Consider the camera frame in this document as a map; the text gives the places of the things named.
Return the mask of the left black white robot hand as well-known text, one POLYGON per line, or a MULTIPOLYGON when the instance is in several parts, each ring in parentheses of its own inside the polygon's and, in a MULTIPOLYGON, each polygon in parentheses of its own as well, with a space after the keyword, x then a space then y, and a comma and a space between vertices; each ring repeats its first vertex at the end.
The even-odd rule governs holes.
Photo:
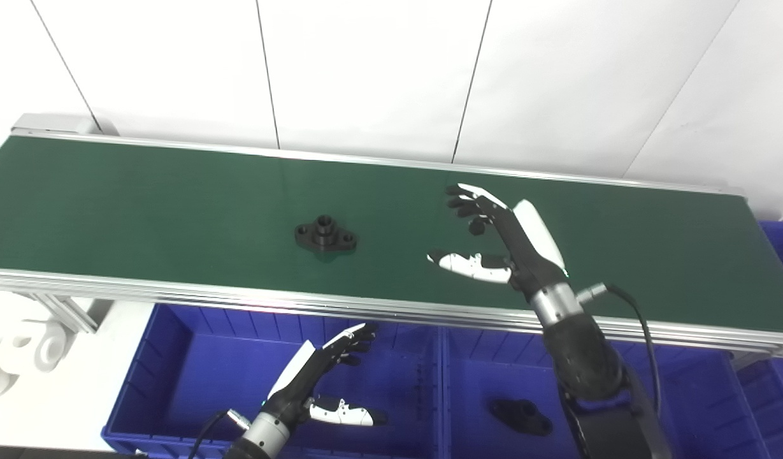
POLYGON ((359 323, 340 331, 320 347, 309 340, 303 342, 278 376, 259 412, 271 415, 289 430, 309 420, 361 427, 386 425, 387 414, 382 410, 349 404, 344 398, 313 394, 321 378, 335 366, 361 363, 359 354, 370 351, 377 328, 373 323, 359 323))

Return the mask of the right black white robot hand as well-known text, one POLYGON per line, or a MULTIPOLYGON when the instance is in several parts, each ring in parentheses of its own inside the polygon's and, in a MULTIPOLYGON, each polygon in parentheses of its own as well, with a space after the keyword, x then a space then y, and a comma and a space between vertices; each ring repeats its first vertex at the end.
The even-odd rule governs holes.
POLYGON ((465 278, 490 284, 509 284, 530 300, 557 284, 569 284, 563 256, 536 207, 528 200, 510 207, 481 187, 449 186, 449 207, 458 217, 471 217, 469 232, 481 235, 492 226, 507 256, 432 250, 429 262, 465 278))

